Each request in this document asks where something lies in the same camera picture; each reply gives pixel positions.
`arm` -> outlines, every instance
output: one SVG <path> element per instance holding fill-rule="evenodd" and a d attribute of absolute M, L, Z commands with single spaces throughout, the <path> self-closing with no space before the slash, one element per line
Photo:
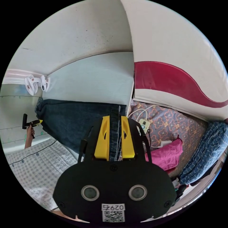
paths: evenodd
<path fill-rule="evenodd" d="M 24 146 L 25 149 L 32 145 L 32 140 L 33 140 L 33 135 L 34 134 L 35 134 L 35 131 L 32 128 L 32 126 L 30 125 L 27 128 L 27 137 L 26 137 L 25 146 Z"/>

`bed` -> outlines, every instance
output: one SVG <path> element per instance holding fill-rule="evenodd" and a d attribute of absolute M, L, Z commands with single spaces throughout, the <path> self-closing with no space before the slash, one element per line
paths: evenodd
<path fill-rule="evenodd" d="M 142 113 L 143 110 L 138 109 L 147 109 L 147 113 Z M 182 139 L 183 153 L 179 158 L 179 164 L 169 173 L 170 177 L 178 176 L 195 152 L 201 137 L 207 130 L 208 123 L 173 109 L 132 100 L 129 118 L 140 120 L 146 117 L 151 122 L 150 137 L 149 133 L 146 134 L 148 140 L 151 139 L 151 146 L 160 146 L 161 141 L 164 140 L 173 141 L 178 135 Z"/>

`qr code sticker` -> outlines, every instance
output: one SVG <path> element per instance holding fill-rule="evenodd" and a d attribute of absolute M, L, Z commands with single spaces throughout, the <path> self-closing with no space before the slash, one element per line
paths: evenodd
<path fill-rule="evenodd" d="M 121 223 L 125 222 L 124 211 L 102 211 L 103 222 Z"/>

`jeans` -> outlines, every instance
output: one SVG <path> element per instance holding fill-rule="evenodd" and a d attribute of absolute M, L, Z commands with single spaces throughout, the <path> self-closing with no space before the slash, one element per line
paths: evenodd
<path fill-rule="evenodd" d="M 37 118 L 43 120 L 43 130 L 63 145 L 79 153 L 81 139 L 93 123 L 103 116 L 110 116 L 109 161 L 118 161 L 121 154 L 121 120 L 126 105 L 43 100 L 35 107 Z"/>

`screw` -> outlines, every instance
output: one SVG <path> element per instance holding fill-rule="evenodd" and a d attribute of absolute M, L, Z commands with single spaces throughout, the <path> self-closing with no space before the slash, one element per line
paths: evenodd
<path fill-rule="evenodd" d="M 59 203 L 59 208 L 65 208 L 65 204 L 63 202 Z"/>
<path fill-rule="evenodd" d="M 165 204 L 164 204 L 164 207 L 169 207 L 170 204 L 171 204 L 171 201 L 170 200 L 169 201 L 166 201 Z"/>
<path fill-rule="evenodd" d="M 115 171 L 117 171 L 117 169 L 118 169 L 117 165 L 110 165 L 111 171 L 115 172 Z"/>

